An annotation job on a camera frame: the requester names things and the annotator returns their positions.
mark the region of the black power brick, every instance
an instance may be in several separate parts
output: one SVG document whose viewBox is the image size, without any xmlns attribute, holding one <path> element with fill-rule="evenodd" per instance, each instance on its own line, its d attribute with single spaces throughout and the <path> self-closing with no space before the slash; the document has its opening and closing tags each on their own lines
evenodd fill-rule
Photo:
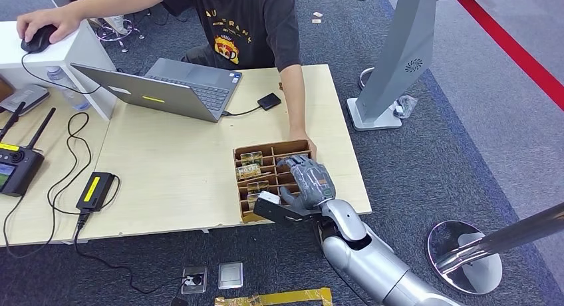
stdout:
<svg viewBox="0 0 564 306">
<path fill-rule="evenodd" d="M 90 213 L 98 212 L 104 205 L 104 201 L 112 187 L 115 175 L 106 172 L 93 172 L 82 195 L 76 203 L 76 208 L 80 210 L 77 228 L 84 227 Z"/>
</svg>

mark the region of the cardboard box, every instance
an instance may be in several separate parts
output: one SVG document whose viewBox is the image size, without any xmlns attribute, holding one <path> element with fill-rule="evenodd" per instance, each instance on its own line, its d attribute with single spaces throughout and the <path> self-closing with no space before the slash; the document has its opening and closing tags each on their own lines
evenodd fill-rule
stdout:
<svg viewBox="0 0 564 306">
<path fill-rule="evenodd" d="M 287 166 L 276 167 L 276 162 L 278 162 L 281 158 L 297 154 L 303 154 L 308 158 L 311 158 L 311 150 L 309 149 L 309 144 L 306 140 L 261 144 L 246 146 L 244 148 L 236 148 L 233 150 L 233 161 L 235 163 L 235 167 L 238 168 L 242 166 L 241 154 L 257 151 L 261 151 L 263 153 L 263 165 L 260 169 L 261 173 L 265 173 L 265 175 L 239 181 L 237 179 L 237 174 L 235 174 L 235 180 L 237 180 L 237 186 L 239 187 L 239 208 L 241 210 L 243 223 L 264 220 L 261 216 L 253 213 L 254 201 L 249 201 L 247 199 L 247 195 L 249 194 L 247 185 L 249 183 L 268 181 L 268 191 L 272 194 L 280 196 L 280 187 L 285 186 L 294 195 L 298 195 L 299 188 L 292 176 L 292 173 L 290 173 L 290 169 Z M 283 205 L 288 205 L 288 203 L 284 202 L 283 199 L 281 202 Z"/>
</svg>

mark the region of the round metal base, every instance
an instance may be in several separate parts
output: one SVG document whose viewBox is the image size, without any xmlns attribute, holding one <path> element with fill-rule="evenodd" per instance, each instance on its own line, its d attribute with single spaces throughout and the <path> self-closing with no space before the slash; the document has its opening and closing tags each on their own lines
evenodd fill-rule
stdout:
<svg viewBox="0 0 564 306">
<path fill-rule="evenodd" d="M 435 273 L 454 289 L 469 295 L 487 294 L 499 285 L 503 272 L 498 254 L 473 261 L 450 273 L 442 273 L 436 265 L 444 254 L 481 237 L 484 234 L 470 224 L 446 221 L 435 226 L 427 238 L 427 257 Z"/>
</svg>

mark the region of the floor socket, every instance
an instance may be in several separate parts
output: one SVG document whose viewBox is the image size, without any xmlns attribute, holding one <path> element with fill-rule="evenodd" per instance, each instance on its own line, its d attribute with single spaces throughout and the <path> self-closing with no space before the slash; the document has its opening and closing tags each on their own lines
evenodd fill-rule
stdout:
<svg viewBox="0 0 564 306">
<path fill-rule="evenodd" d="M 206 292 L 206 286 L 208 284 L 207 266 L 185 267 L 182 277 L 182 282 L 184 283 L 180 290 L 182 295 Z"/>
</svg>

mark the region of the robotic arm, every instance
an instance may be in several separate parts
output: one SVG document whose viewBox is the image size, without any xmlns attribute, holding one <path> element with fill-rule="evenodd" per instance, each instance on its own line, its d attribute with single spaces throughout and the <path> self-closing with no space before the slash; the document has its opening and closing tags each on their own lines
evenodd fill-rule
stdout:
<svg viewBox="0 0 564 306">
<path fill-rule="evenodd" d="M 348 202 L 335 199 L 335 185 L 322 164 L 306 156 L 291 156 L 278 165 L 290 167 L 301 193 L 295 197 L 281 188 L 281 196 L 290 206 L 259 196 L 255 214 L 280 224 L 313 218 L 329 263 L 349 275 L 378 303 L 463 306 L 415 276 Z"/>
</svg>

